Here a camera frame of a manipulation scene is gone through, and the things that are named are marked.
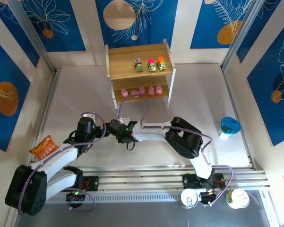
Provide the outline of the green truck with striped box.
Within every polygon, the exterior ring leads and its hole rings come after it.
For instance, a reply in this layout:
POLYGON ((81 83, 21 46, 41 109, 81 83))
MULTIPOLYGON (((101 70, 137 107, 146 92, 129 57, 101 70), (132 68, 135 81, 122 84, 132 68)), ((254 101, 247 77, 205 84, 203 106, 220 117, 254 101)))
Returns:
POLYGON ((141 58, 134 59, 134 66, 137 72, 141 72, 144 70, 141 58))

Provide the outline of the white drink can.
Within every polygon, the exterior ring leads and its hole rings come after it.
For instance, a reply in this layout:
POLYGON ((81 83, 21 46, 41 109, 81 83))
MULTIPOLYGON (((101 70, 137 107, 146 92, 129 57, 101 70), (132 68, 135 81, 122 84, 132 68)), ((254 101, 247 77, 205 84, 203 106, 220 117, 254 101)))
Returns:
POLYGON ((232 209, 243 209, 250 203, 249 195, 243 189, 235 189, 226 194, 226 202, 232 209))
POLYGON ((200 193, 194 189, 184 189, 180 195, 181 206, 185 209, 195 207, 201 201, 200 193))

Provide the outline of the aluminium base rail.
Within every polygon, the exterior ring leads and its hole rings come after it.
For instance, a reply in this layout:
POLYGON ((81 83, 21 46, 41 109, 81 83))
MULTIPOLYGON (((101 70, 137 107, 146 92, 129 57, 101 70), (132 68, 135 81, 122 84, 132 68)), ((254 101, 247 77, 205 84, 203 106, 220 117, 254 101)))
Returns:
MULTIPOLYGON (((194 174, 192 166, 79 166, 84 176, 98 176, 97 194, 180 192, 182 175, 194 174)), ((228 190, 269 189, 270 183, 263 170, 234 168, 228 190)))

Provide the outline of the orange snack bag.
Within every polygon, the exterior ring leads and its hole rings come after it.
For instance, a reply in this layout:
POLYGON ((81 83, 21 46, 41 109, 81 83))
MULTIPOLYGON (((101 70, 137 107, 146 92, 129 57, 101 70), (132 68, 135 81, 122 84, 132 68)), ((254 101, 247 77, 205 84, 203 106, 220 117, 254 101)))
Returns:
POLYGON ((43 160, 58 148, 59 146, 53 142, 51 135, 48 135, 36 147, 29 150, 29 152, 35 155, 39 160, 43 160))

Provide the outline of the wooden shelf with white frame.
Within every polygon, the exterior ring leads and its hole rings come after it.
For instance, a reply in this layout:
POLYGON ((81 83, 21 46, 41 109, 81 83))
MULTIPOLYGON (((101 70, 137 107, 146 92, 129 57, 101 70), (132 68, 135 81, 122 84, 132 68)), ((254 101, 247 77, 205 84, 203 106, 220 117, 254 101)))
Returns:
POLYGON ((171 50, 166 39, 161 44, 148 44, 122 48, 109 48, 105 46, 107 78, 111 88, 112 100, 115 111, 118 112, 121 102, 125 99, 121 95, 121 89, 138 90, 139 86, 148 89, 150 86, 160 85, 163 89, 161 95, 145 96, 149 99, 163 100, 165 111, 169 111, 172 90, 176 74, 176 68, 172 59, 171 50), (157 63, 157 57, 163 56, 166 69, 149 71, 148 59, 153 58, 157 63), (144 70, 137 72, 134 59, 141 58, 144 70))

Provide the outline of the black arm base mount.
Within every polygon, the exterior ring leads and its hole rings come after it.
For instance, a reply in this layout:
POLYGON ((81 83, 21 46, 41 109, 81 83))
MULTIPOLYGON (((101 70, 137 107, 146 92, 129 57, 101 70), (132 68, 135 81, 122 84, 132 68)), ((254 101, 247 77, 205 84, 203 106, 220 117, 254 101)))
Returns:
POLYGON ((196 174, 182 175, 184 189, 193 189, 203 205, 209 205, 225 189, 224 176, 213 174, 208 179, 200 178, 196 174))
POLYGON ((90 192, 96 192, 99 186, 99 177, 90 176, 83 177, 83 182, 78 187, 69 187, 65 191, 68 192, 66 195, 66 202, 70 210, 82 213, 91 212, 95 208, 95 199, 90 192), (84 203, 91 202, 92 206, 87 210, 80 210, 79 207, 84 203))

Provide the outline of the aluminium frame post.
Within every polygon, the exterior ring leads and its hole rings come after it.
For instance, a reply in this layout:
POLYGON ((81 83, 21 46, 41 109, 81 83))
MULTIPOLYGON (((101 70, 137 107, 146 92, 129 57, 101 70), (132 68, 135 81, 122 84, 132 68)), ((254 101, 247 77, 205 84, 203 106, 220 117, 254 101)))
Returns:
POLYGON ((256 28, 258 36, 264 29, 267 21, 264 20, 265 24, 263 24, 262 19, 259 17, 259 13, 264 13, 263 8, 266 0, 252 0, 250 8, 248 9, 245 18, 243 19, 241 26, 237 34, 235 35, 230 47, 223 59, 220 67, 222 73, 224 73, 227 67, 232 62, 233 57, 235 57, 237 50, 241 46, 241 43, 245 40, 247 33, 251 28, 256 28))
POLYGON ((53 76, 56 75, 57 69, 54 67, 49 55, 43 45, 39 35, 37 34, 34 26, 32 25, 29 17, 25 13, 23 7, 18 0, 7 0, 8 6, 20 24, 21 28, 25 32, 27 38, 33 45, 34 49, 38 53, 39 57, 43 60, 46 68, 52 73, 53 76))

